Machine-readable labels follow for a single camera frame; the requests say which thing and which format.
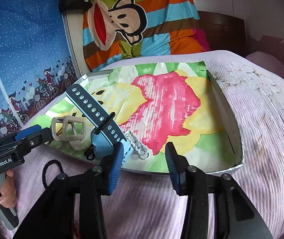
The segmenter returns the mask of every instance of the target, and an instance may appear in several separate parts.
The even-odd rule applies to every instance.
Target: finger
[[[13,171],[12,170],[7,170],[6,174],[10,177],[13,177]]]
[[[6,204],[12,203],[15,199],[15,193],[16,193],[16,191],[15,191],[15,189],[13,189],[13,191],[9,195],[1,196],[0,197],[0,204],[4,206]]]
[[[13,189],[14,189],[13,177],[7,176],[4,183],[2,184],[0,192],[2,196],[6,197],[12,193]]]
[[[7,208],[13,208],[13,207],[15,207],[15,204],[17,204],[17,197],[15,197],[12,202],[10,202],[8,204],[4,204],[3,206],[7,207]]]

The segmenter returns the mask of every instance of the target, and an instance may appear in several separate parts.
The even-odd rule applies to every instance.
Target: screw
[[[57,178],[59,179],[59,180],[64,180],[65,179],[65,177],[66,177],[66,174],[65,173],[63,173],[63,172],[61,172],[60,174],[58,174],[58,176],[57,176]]]
[[[99,166],[99,165],[96,165],[96,166],[94,166],[94,167],[92,168],[92,171],[93,171],[93,172],[100,172],[100,171],[102,171],[102,167]]]
[[[224,180],[227,180],[227,181],[229,181],[229,180],[232,178],[232,176],[230,176],[230,175],[227,174],[227,173],[223,174],[222,177],[223,177]]]
[[[189,167],[187,167],[187,170],[189,170],[190,172],[196,172],[196,167],[194,165],[190,165]]]

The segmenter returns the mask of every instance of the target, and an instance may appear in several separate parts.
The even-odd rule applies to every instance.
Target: yellow paint
[[[141,89],[135,85],[131,85],[128,96],[116,118],[116,122],[121,125],[128,121],[138,107],[146,101],[147,100],[142,95]]]
[[[176,72],[179,76],[186,76],[186,77],[189,76],[183,69],[177,69],[177,70],[175,70],[175,72]]]
[[[184,75],[183,70],[177,70],[179,75]],[[213,95],[209,80],[203,77],[188,77],[185,82],[192,88],[196,96],[200,99],[200,107],[188,117],[183,128],[190,130],[187,136],[168,136],[167,142],[174,143],[179,155],[189,152],[200,139],[201,134],[214,134],[224,130],[221,115],[218,110],[217,102]]]
[[[180,76],[188,76],[182,70],[176,70]],[[183,128],[190,130],[187,136],[168,136],[167,142],[171,141],[180,155],[185,155],[192,150],[200,139],[201,134],[214,134],[224,130],[218,106],[213,95],[211,84],[208,79],[198,76],[186,78],[185,82],[192,88],[196,96],[200,99],[200,107],[183,123]],[[116,122],[120,125],[133,115],[138,107],[146,102],[141,89],[137,86],[118,82],[114,85],[101,88],[105,92],[101,95],[93,96],[103,101],[103,107],[107,112],[115,112]],[[59,114],[59,116],[72,115],[82,116],[80,110],[74,107],[70,112]]]

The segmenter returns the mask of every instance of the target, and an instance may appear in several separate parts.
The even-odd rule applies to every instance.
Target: pink bedsheet
[[[153,62],[172,60],[204,60],[219,83],[238,120],[246,154],[244,166],[233,177],[260,212],[274,238],[279,238],[284,232],[284,80],[226,51],[175,56],[174,59],[163,56]],[[58,159],[68,175],[82,173],[89,167],[45,146],[34,149],[25,159],[26,163],[14,170],[20,221],[44,191],[41,174],[45,163]],[[58,168],[51,167],[47,179],[53,180],[57,173]],[[186,200],[176,195],[168,176],[122,172],[114,194],[102,199],[108,238],[180,238]],[[211,239],[213,197],[209,202]]]

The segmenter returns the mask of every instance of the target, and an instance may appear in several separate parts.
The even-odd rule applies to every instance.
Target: gripper handle
[[[6,174],[0,174],[0,188],[6,179]],[[19,219],[17,213],[14,208],[6,208],[0,204],[0,219],[3,221],[4,225],[9,229],[12,230],[18,226]]]

